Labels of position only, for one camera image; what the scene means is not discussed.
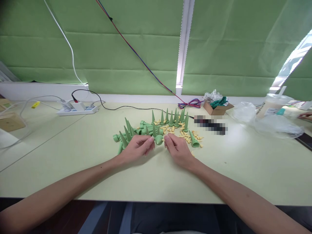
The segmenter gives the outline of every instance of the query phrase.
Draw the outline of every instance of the small yellow part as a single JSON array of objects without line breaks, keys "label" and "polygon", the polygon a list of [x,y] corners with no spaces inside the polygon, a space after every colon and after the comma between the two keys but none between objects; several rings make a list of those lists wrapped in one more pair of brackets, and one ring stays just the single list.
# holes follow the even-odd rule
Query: small yellow part
[{"label": "small yellow part", "polygon": [[35,102],[35,104],[32,105],[32,108],[35,109],[37,106],[39,106],[40,102]]}]

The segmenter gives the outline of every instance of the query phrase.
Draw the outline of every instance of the person's left hand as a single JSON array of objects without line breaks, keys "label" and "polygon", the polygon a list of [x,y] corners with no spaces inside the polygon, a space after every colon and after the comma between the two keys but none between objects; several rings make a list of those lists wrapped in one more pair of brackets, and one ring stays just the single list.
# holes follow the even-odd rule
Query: person's left hand
[{"label": "person's left hand", "polygon": [[122,159],[124,163],[130,163],[147,155],[154,148],[154,137],[134,135],[128,146],[116,157]]}]

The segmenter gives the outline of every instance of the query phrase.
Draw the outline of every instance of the cardboard box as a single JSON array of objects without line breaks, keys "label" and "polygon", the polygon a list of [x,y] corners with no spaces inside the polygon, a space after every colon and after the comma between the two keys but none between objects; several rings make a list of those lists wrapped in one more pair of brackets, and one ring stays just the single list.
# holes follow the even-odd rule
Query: cardboard box
[{"label": "cardboard box", "polygon": [[0,116],[0,128],[6,132],[11,132],[20,128],[24,128],[25,124],[18,114],[14,112]]},{"label": "cardboard box", "polygon": [[229,103],[227,106],[217,106],[215,109],[212,109],[211,105],[207,101],[204,103],[204,109],[210,115],[224,115],[226,110],[229,110],[233,107],[234,106]]},{"label": "cardboard box", "polygon": [[8,99],[5,99],[5,98],[0,99],[0,111],[4,111],[10,106],[12,106],[12,103]]}]

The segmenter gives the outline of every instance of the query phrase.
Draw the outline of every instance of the white power strip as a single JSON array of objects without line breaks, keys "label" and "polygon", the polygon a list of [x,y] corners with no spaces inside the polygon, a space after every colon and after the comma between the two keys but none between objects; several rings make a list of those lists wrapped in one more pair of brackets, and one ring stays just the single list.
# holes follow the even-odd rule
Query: white power strip
[{"label": "white power strip", "polygon": [[64,108],[63,108],[63,109],[59,110],[59,111],[57,112],[57,114],[58,114],[59,116],[65,116],[65,115],[79,115],[79,114],[94,114],[94,113],[97,112],[97,111],[98,111],[98,106],[95,106],[95,107],[93,107],[93,108],[86,107],[86,109],[83,110],[83,111],[78,111],[78,110],[76,110],[76,109],[73,109],[73,110],[71,110],[71,111],[64,111]]}]

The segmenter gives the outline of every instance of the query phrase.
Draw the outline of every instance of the green cloth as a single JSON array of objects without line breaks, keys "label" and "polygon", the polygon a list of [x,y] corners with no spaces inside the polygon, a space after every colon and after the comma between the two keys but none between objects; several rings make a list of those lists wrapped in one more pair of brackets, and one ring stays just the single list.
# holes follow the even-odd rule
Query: green cloth
[{"label": "green cloth", "polygon": [[[77,74],[107,94],[170,93],[150,74],[95,0],[47,1],[73,48]],[[103,1],[126,40],[175,90],[183,1]],[[72,55],[43,0],[1,5],[0,60],[22,81],[79,84]]]},{"label": "green cloth", "polygon": [[217,106],[224,106],[224,103],[227,103],[227,98],[223,97],[221,100],[214,101],[210,103],[212,109],[215,109]]},{"label": "green cloth", "polygon": [[289,75],[283,85],[287,88],[284,95],[295,100],[312,100],[312,50],[310,49],[303,57],[301,63]]},{"label": "green cloth", "polygon": [[311,0],[196,0],[182,94],[265,96],[311,12]]}]

